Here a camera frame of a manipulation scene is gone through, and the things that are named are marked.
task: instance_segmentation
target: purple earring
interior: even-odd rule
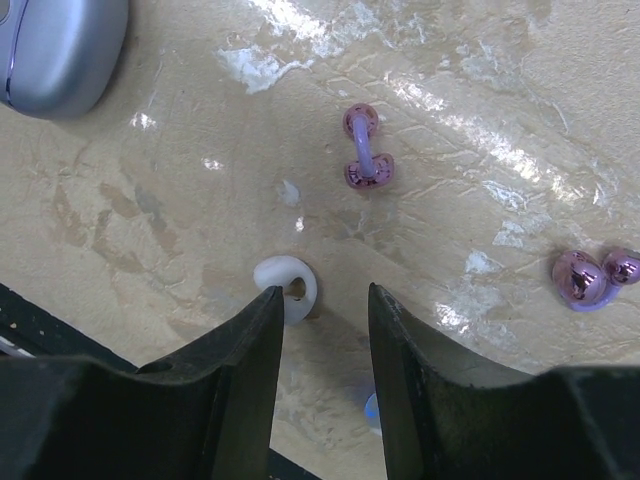
[[[393,178],[393,157],[383,153],[373,157],[369,137],[378,129],[378,113],[371,105],[356,103],[342,118],[342,127],[356,144],[358,161],[347,164],[347,184],[357,190],[384,187]]]
[[[620,288],[640,280],[640,255],[619,248],[601,267],[591,255],[570,250],[556,260],[551,278],[569,308],[593,312],[616,298]]]

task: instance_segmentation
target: white earring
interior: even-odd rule
[[[318,282],[309,266],[289,255],[278,255],[260,262],[253,270],[253,281],[260,290],[277,286],[286,288],[297,278],[305,285],[302,298],[284,297],[284,323],[295,325],[309,315],[318,296]]]

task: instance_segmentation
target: purple sphere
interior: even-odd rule
[[[577,305],[596,303],[607,288],[607,276],[598,262],[579,250],[564,252],[556,260],[551,278],[567,302]]]
[[[640,254],[618,248],[605,258],[604,270],[615,286],[633,285],[640,280]]]

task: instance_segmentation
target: beige surface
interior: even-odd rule
[[[637,2],[132,3],[90,115],[0,111],[3,283],[142,363],[237,312],[259,261],[300,257],[319,315],[286,332],[272,443],[328,480],[384,478],[371,281],[526,371],[640,362],[639,287],[580,315],[549,280],[564,248],[638,246]],[[341,173],[360,101],[398,166],[366,195]]]

